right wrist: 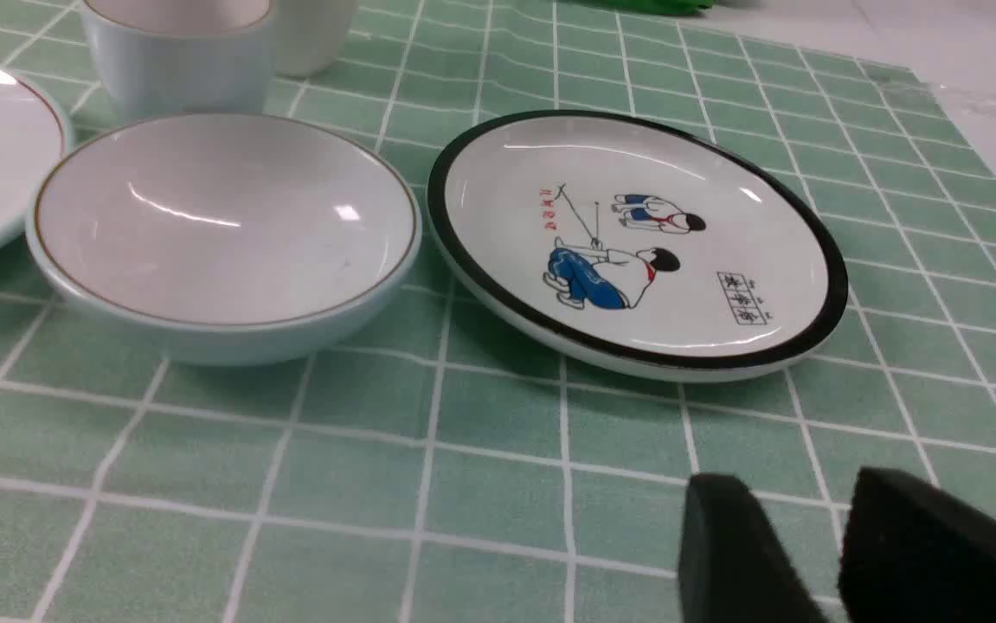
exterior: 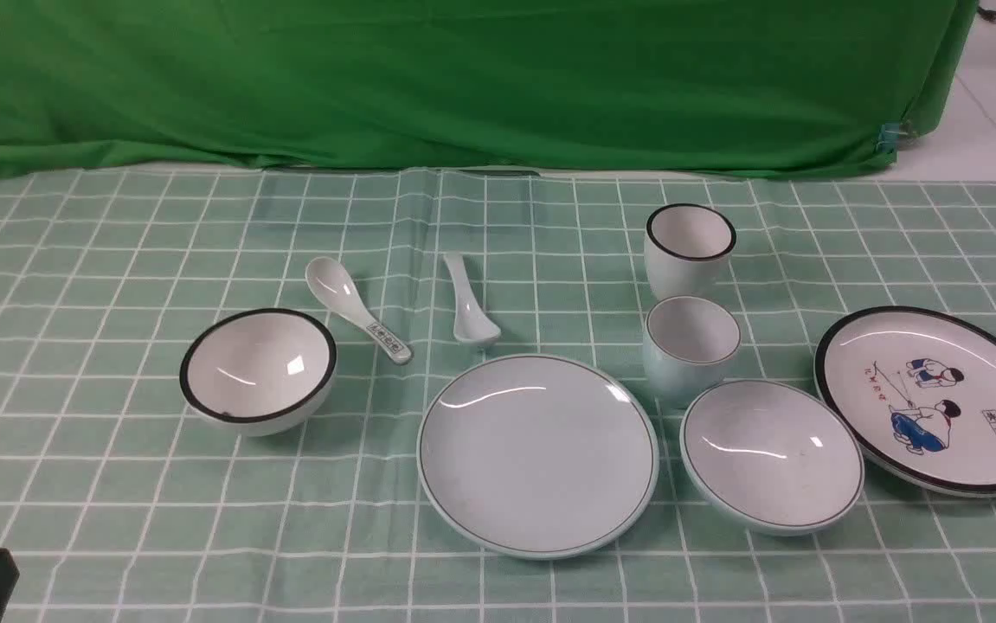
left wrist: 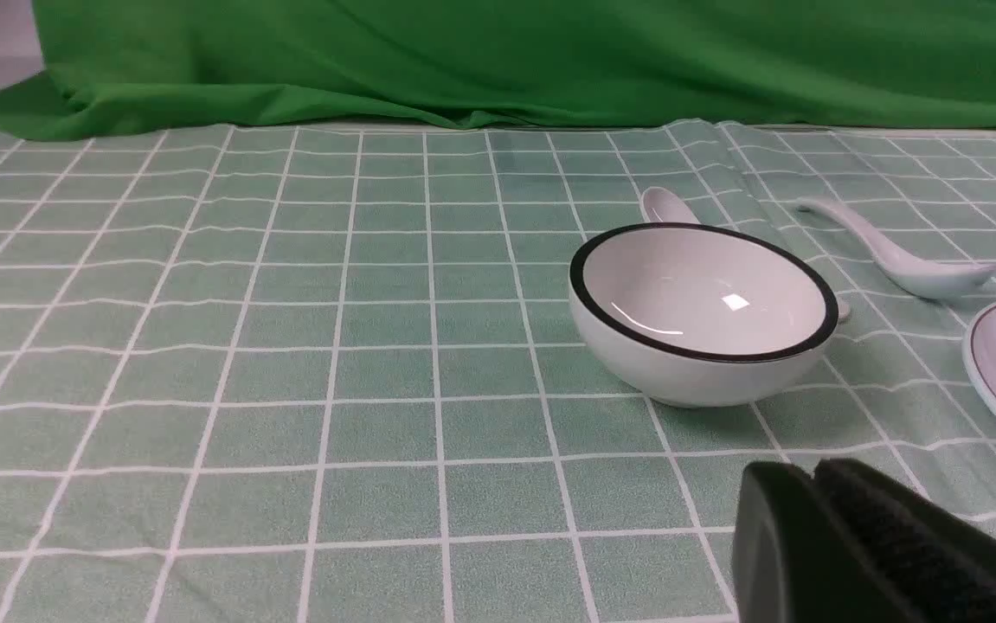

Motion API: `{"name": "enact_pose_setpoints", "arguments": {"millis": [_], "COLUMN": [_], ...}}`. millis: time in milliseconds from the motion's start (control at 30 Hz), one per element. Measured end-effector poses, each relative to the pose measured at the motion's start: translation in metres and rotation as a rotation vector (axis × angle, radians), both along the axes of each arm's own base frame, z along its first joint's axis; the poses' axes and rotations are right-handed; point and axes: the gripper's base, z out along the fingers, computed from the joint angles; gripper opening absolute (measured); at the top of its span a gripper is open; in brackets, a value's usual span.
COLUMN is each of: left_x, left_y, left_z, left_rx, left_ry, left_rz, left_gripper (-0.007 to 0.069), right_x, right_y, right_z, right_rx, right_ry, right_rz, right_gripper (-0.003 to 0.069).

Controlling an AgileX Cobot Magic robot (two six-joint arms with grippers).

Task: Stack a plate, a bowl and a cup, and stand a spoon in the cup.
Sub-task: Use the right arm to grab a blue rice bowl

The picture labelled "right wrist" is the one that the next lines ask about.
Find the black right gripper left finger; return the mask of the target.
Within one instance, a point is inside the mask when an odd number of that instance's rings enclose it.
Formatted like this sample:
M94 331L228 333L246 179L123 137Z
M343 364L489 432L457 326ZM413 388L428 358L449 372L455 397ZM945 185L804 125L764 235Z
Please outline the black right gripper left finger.
M759 500L730 474L689 478L677 565L684 622L826 622Z

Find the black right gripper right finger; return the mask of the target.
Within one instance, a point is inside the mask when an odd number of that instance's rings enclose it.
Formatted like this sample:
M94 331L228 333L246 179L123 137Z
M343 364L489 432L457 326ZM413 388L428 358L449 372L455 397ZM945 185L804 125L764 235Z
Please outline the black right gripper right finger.
M852 622L996 622L996 519L905 471L858 471L839 593Z

